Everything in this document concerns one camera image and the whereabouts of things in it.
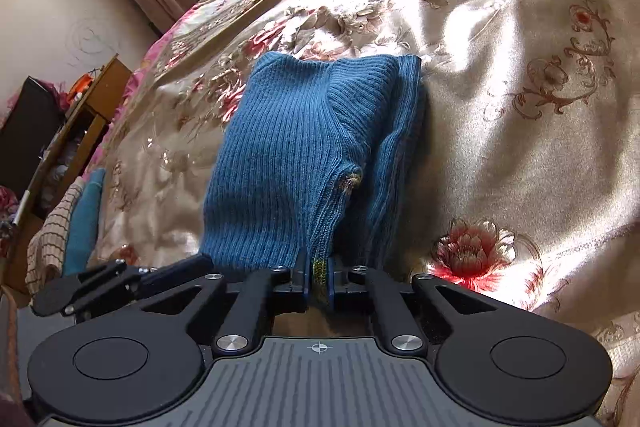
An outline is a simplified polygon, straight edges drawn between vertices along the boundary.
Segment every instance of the folded sweater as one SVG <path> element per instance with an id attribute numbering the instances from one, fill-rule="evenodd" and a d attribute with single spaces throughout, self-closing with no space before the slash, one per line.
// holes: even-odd
<path id="1" fill-rule="evenodd" d="M 212 172 L 201 252 L 238 271 L 293 266 L 301 252 L 316 263 L 334 250 L 381 266 L 423 103 L 413 55 L 261 57 Z"/>

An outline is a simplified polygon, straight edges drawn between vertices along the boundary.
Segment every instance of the orange object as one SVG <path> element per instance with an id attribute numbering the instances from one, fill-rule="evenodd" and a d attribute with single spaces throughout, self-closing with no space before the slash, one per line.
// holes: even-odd
<path id="1" fill-rule="evenodd" d="M 66 96 L 66 101 L 68 103 L 73 102 L 73 99 L 75 98 L 76 94 L 78 94 L 79 92 L 85 92 L 87 88 L 91 86 L 91 83 L 93 81 L 94 81 L 94 78 L 89 73 L 85 73 L 83 76 L 78 78 L 76 80 L 76 83 L 73 86 L 71 86 L 71 89 L 69 89 L 69 93 Z"/>

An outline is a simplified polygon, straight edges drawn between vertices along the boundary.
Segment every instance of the striped cloth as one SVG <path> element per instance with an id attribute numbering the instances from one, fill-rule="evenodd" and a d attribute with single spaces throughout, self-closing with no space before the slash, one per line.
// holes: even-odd
<path id="1" fill-rule="evenodd" d="M 47 280 L 59 277 L 62 272 L 71 213 L 83 189 L 84 180 L 76 178 L 29 242 L 26 283 L 31 295 L 37 293 Z"/>

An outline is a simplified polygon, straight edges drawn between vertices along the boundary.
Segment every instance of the circular pad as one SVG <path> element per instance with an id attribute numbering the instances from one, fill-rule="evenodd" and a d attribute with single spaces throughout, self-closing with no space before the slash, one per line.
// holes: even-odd
<path id="1" fill-rule="evenodd" d="M 204 370 L 175 315 L 121 310 L 51 335 L 31 354 L 36 404 L 74 423 L 127 423 L 180 400 Z"/>
<path id="2" fill-rule="evenodd" d="M 564 425 L 600 405 L 612 368 L 594 338 L 506 305 L 460 317 L 435 370 L 469 410 L 502 424 L 543 426 Z"/>
<path id="3" fill-rule="evenodd" d="M 149 352 L 143 344 L 112 337 L 84 344 L 74 356 L 74 365 L 86 377 L 117 380 L 140 370 L 148 357 Z"/>
<path id="4" fill-rule="evenodd" d="M 564 367 L 564 351 L 553 342 L 536 337 L 512 337 L 491 350 L 495 365 L 518 378 L 547 378 Z"/>

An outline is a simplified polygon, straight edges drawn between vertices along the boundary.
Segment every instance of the teal cloth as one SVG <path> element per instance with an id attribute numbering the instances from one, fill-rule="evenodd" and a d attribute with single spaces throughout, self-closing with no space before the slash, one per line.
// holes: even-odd
<path id="1" fill-rule="evenodd" d="M 103 181 L 104 169 L 96 169 L 91 173 L 89 182 L 71 214 L 65 261 L 62 265 L 63 276 L 84 271 L 89 256 L 94 251 L 98 237 L 98 213 Z"/>

